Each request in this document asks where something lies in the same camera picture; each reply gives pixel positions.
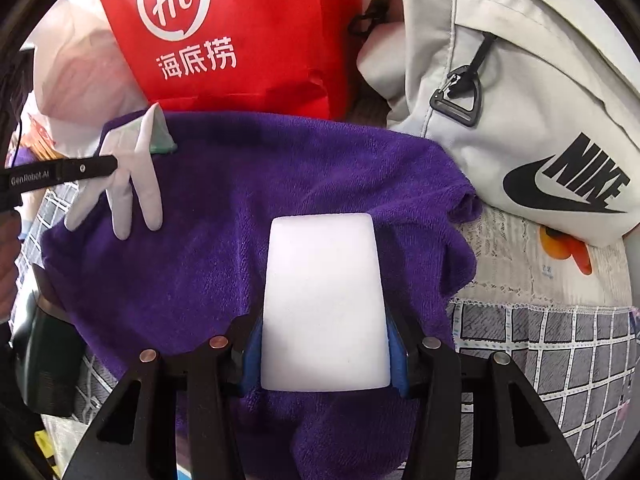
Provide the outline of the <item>person's left hand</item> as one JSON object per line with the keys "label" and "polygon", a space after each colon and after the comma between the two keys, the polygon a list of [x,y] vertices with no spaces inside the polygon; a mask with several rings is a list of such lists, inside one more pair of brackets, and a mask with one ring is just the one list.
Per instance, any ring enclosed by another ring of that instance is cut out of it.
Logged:
{"label": "person's left hand", "polygon": [[21,232],[20,214],[15,210],[2,212],[0,229],[0,320],[2,323],[9,319],[17,295],[16,259],[22,249]]}

